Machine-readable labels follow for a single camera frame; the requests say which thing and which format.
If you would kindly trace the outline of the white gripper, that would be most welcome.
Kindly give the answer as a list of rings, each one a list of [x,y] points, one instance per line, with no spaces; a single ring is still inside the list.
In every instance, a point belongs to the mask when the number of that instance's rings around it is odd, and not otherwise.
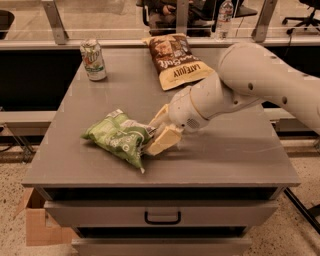
[[[167,126],[170,120],[179,128]],[[181,140],[182,129],[186,132],[193,133],[208,124],[209,121],[198,113],[192,103],[191,87],[187,86],[173,96],[169,103],[169,107],[168,104],[165,104],[150,121],[149,125],[154,128],[166,127],[158,136],[147,144],[144,148],[144,152],[147,155],[158,155],[176,145]]]

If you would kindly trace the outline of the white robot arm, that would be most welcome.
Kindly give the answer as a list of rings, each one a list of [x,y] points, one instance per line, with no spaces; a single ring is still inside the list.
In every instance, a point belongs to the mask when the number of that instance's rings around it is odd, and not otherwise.
[[[320,78],[294,69],[258,44],[236,43],[223,52],[215,72],[178,91],[161,108],[150,122],[156,132],[144,152],[157,155],[213,118],[264,101],[320,133]]]

